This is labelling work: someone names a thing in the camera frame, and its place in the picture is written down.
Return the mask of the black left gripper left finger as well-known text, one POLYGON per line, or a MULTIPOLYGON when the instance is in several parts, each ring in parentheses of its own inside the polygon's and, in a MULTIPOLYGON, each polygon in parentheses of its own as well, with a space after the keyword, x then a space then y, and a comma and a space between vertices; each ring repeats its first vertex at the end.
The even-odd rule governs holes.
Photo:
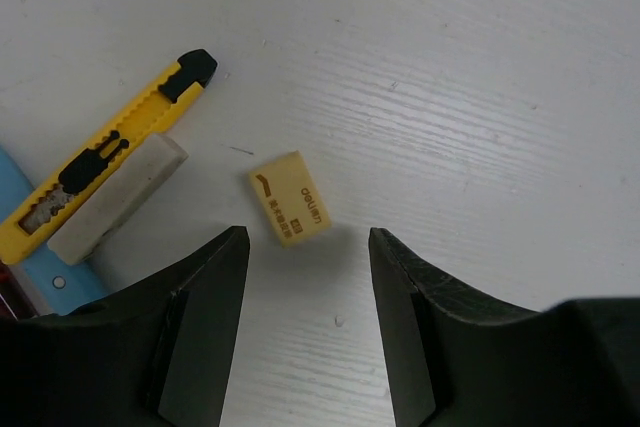
POLYGON ((232 226, 69 314, 1 323, 5 426, 216 426, 250 240, 232 226))

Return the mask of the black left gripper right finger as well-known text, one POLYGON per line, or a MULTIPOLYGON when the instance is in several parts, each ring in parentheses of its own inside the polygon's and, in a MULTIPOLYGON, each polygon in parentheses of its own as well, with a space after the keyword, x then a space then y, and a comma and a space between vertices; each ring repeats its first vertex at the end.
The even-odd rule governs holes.
POLYGON ((541 312, 492 297, 374 228, 369 258, 399 426, 635 426, 639 302, 541 312))

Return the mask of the white eraser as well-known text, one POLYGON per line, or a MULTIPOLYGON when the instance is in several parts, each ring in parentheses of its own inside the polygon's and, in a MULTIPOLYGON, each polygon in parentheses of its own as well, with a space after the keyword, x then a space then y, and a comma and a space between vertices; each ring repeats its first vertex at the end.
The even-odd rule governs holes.
POLYGON ((74 266, 114 234, 188 158, 165 134, 151 134, 48 240, 74 266))

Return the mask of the yellow black utility knife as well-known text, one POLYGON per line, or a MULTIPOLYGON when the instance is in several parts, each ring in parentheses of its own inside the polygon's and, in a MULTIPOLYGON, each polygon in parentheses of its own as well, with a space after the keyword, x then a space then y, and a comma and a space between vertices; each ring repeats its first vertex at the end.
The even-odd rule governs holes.
POLYGON ((181 55, 11 209, 1 223, 1 261, 14 265, 48 240, 154 133, 169 130, 206 89, 218 62, 204 49, 181 55))

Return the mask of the yellow eraser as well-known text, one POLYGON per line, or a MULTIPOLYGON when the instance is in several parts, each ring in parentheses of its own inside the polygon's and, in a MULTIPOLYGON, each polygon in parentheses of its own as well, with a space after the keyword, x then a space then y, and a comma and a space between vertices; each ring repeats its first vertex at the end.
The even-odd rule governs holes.
POLYGON ((329 212, 299 151, 254 169, 248 178, 283 247, 300 244, 331 227, 329 212))

